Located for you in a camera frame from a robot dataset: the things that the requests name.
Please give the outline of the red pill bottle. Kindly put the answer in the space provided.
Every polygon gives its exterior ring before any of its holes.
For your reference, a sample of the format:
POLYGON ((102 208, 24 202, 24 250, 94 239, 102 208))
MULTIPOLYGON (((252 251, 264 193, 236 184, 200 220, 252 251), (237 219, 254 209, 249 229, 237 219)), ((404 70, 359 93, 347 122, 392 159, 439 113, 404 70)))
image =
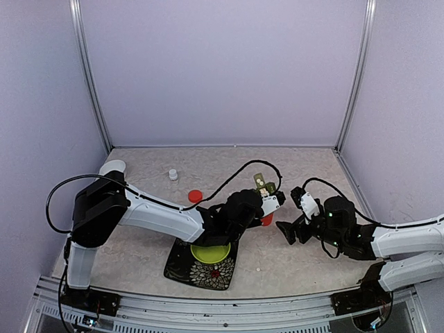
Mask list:
POLYGON ((268 226, 273 222, 273 213, 261 218, 262 226, 268 226))

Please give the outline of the green pill organizer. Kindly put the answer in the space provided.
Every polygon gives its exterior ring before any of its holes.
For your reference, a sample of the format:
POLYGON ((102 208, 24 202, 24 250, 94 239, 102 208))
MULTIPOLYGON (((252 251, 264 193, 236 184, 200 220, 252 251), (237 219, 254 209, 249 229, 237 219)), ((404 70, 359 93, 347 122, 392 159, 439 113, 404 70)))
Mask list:
POLYGON ((276 186, 274 182, 265 181, 262 173, 256 173, 253 176, 256 186, 256 192, 262 197, 267 198, 272 196, 276 192, 276 186))

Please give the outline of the red bottle cap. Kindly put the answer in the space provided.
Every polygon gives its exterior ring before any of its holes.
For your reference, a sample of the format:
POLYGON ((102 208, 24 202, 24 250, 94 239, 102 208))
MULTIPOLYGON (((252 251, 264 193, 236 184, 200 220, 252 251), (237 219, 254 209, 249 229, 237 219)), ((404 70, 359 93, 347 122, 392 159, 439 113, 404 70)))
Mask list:
POLYGON ((203 193, 200 190, 193 189, 188 193, 190 203, 199 203, 203 200, 203 193))

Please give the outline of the small white pill bottle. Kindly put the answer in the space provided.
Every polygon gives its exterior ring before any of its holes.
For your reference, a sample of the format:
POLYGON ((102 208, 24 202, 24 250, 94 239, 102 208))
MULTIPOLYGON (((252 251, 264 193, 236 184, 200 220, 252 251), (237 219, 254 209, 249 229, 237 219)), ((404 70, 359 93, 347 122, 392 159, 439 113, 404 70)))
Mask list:
POLYGON ((171 182, 177 182, 179 179, 178 171, 176 169, 170 169, 168 172, 168 176, 171 182))

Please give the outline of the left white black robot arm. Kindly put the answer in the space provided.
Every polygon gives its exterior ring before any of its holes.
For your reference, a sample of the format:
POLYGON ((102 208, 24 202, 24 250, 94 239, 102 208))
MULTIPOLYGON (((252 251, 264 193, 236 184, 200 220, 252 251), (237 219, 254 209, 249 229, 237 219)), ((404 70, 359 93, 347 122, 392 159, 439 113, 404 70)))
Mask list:
POLYGON ((70 240, 65 260, 69 295, 84 309, 97 301, 95 290, 89 287, 96 253, 118 225, 168 234, 208 248, 238 241, 264 214, 262 197, 252 189, 235 192, 225 203, 206 209, 149 196, 129 185, 120 171, 89 178, 92 183, 76 194, 72 229, 66 232, 70 240))

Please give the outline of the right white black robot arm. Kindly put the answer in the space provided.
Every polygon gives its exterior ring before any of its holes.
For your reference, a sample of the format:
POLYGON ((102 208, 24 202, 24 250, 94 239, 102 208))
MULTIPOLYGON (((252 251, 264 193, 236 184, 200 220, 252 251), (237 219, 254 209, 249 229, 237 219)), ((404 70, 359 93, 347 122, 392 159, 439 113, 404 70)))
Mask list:
POLYGON ((276 223, 289 244, 316 238, 338 255, 375 262, 355 292, 360 307, 371 307, 382 291, 443 277, 442 215, 402 225, 359 225, 354 203, 342 196, 322 203, 305 193, 295 202, 302 215, 293 223, 276 223))

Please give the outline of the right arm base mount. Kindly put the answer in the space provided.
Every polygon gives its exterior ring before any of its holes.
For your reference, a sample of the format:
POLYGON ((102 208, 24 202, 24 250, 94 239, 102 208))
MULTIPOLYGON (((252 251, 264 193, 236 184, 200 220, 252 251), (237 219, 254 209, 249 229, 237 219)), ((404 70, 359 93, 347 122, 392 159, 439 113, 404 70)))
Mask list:
POLYGON ((362 284, 358 289, 333 293, 330 299, 335 315, 341 316, 389 304, 392 295, 378 284, 362 284))

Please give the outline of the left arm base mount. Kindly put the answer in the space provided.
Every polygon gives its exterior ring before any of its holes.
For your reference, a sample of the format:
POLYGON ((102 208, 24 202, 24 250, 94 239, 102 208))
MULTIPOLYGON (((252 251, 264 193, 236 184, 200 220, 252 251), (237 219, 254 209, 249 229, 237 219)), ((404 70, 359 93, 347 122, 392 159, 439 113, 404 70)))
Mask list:
POLYGON ((117 315, 121 296, 116 293, 97 289, 65 288, 61 295, 61 303, 74 309, 84 310, 96 315, 117 315))

